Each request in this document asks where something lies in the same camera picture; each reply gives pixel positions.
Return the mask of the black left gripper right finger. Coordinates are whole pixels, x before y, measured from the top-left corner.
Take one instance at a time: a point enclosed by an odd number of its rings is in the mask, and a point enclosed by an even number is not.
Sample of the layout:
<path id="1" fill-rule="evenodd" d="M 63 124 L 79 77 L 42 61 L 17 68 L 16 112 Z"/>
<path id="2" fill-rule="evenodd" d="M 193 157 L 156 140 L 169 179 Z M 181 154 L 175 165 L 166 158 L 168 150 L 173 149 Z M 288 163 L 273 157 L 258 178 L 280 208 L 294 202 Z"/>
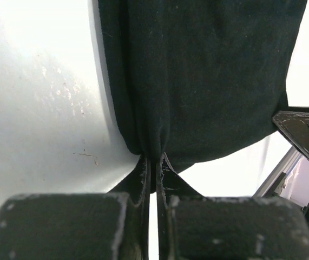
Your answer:
<path id="1" fill-rule="evenodd" d="M 206 199 L 179 176 L 166 153 L 156 166 L 156 196 L 158 207 L 175 207 L 180 202 Z"/>

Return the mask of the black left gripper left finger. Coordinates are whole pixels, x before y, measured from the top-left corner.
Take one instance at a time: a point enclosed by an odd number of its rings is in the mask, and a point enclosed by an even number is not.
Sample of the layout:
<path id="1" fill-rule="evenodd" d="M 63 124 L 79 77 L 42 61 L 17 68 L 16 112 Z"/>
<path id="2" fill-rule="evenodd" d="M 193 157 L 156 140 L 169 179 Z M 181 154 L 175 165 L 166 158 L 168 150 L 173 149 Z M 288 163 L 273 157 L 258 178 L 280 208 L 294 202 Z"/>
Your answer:
<path id="1" fill-rule="evenodd" d="M 140 156 L 135 168 L 111 192 L 126 192 L 136 206 L 148 207 L 150 195 L 150 161 Z"/>

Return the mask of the black t shirt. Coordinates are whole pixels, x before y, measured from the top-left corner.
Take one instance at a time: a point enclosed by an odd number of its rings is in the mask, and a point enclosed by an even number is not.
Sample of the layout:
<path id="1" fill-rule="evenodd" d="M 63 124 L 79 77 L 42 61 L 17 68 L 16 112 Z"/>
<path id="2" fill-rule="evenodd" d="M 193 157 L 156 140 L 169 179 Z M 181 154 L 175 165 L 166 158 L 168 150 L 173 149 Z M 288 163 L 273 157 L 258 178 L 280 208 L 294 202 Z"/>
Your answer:
<path id="1" fill-rule="evenodd" d="M 306 1 L 99 1 L 117 125 L 181 172 L 276 131 Z"/>

